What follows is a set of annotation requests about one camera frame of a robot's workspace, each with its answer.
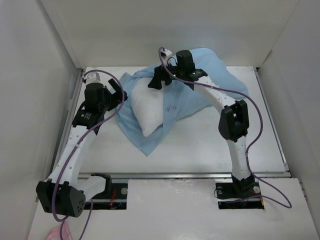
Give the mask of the light blue pillowcase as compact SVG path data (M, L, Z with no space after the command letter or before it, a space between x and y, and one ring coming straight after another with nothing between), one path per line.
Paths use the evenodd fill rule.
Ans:
M232 75L225 63L209 48L195 48L191 51L196 68L206 71L210 79L219 88L232 92L229 96L242 99L241 94L248 94L247 86ZM176 121L187 118L198 111L210 107L211 104L199 93L180 81L173 81L171 85L163 86L163 123L148 137L143 136L133 110L130 105L130 94L140 78L154 76L154 69L159 64L153 64L130 75L124 73L120 83L127 93L128 99L117 114L117 122L127 138L145 155L149 155L160 144L165 135L171 130Z

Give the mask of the white pillow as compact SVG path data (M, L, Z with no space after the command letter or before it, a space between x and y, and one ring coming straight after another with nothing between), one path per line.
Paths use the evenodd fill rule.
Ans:
M130 93L130 106L144 137L163 124L164 89L148 87L150 78L140 78Z

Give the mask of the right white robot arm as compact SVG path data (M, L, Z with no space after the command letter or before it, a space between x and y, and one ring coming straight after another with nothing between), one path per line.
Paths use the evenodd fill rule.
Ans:
M177 80L201 94L214 106L220 114L218 131L227 142L232 164L232 182L218 185L217 196L222 200L247 198L257 186L247 163L247 134L250 126L247 103L228 96L226 90L221 90L205 70L196 68L189 50L176 53L175 65L169 63L172 55L164 47L158 49L161 64L155 67L148 87L159 90L162 83L169 86Z

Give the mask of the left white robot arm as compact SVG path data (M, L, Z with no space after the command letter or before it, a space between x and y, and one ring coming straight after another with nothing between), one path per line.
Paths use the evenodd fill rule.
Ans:
M86 151L98 136L101 125L107 121L106 112L119 110L127 100L119 81L111 78L108 83L114 92L98 79L87 80L84 101L71 123L63 153L48 179L36 186L44 212L55 217L77 218L89 200L96 195L107 198L113 191L111 176L106 173L93 173L83 183L78 182Z

